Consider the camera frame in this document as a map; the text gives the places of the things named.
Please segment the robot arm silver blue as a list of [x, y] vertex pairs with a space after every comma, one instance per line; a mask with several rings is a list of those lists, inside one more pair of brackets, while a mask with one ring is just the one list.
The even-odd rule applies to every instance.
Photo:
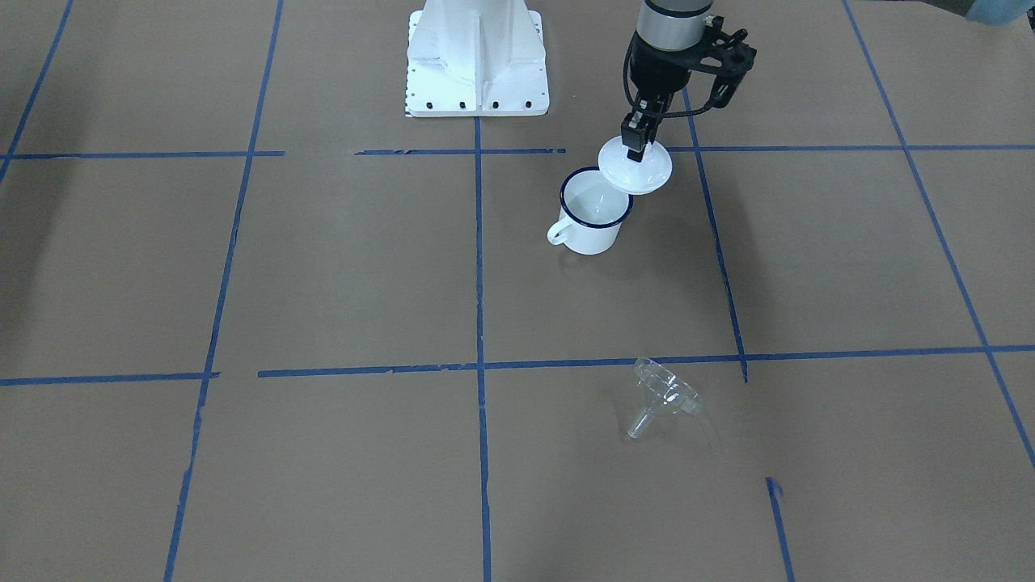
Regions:
[[621, 124], [626, 158], [643, 162], [647, 144], [657, 139], [662, 115], [675, 93], [691, 78], [691, 69], [669, 57], [694, 48], [703, 38], [711, 1], [644, 1], [637, 14], [635, 33], [626, 49], [623, 85], [632, 111]]

